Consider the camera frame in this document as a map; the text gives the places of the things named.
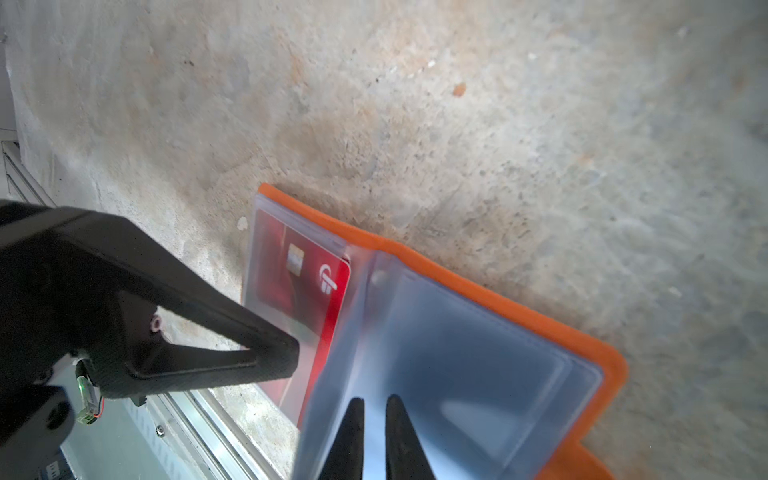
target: metal frame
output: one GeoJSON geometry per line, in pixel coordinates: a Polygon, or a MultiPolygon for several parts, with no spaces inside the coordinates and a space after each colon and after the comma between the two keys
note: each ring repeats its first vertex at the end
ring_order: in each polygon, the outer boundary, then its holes
{"type": "MultiPolygon", "coordinates": [[[[18,146],[2,142],[0,197],[56,207],[22,164],[18,146]]],[[[150,396],[146,408],[181,458],[206,480],[282,480],[208,389],[150,396]]]]}

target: concrete surface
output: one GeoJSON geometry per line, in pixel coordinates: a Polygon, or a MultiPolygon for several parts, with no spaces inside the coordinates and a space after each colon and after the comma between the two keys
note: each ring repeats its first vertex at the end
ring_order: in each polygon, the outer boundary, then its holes
{"type": "MultiPolygon", "coordinates": [[[[132,218],[237,298],[238,220],[274,183],[616,346],[631,378],[585,443],[618,478],[768,477],[768,3],[2,17],[25,162],[59,203],[132,218]]],[[[240,394],[287,471],[295,432],[240,394]]]]}

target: orange edge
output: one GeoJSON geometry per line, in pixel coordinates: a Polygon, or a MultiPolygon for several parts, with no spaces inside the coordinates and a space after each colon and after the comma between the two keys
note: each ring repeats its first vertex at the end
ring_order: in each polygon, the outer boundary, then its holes
{"type": "Polygon", "coordinates": [[[497,293],[492,292],[477,283],[459,276],[452,271],[439,266],[422,254],[379,235],[366,232],[357,227],[329,217],[318,210],[302,204],[297,199],[277,190],[269,184],[261,184],[259,193],[278,204],[296,212],[307,220],[320,225],[331,233],[357,246],[371,250],[381,250],[398,257],[405,265],[417,273],[421,273],[455,292],[466,296],[479,305],[515,322],[518,325],[551,340],[565,349],[593,362],[603,370],[603,382],[592,397],[587,407],[571,427],[558,450],[553,454],[553,460],[572,449],[581,448],[575,442],[589,431],[600,414],[608,407],[621,386],[627,381],[629,368],[624,357],[612,346],[570,326],[556,322],[548,316],[541,315],[526,306],[515,303],[497,293]]]}

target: logo on card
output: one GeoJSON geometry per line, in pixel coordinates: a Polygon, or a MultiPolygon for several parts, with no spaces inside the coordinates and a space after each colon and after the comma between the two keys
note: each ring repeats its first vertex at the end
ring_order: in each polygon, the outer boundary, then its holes
{"type": "Polygon", "coordinates": [[[322,267],[320,267],[320,289],[325,293],[326,295],[330,295],[332,291],[336,290],[338,287],[336,286],[336,282],[331,279],[329,276],[331,273],[331,267],[323,264],[322,267]]]}

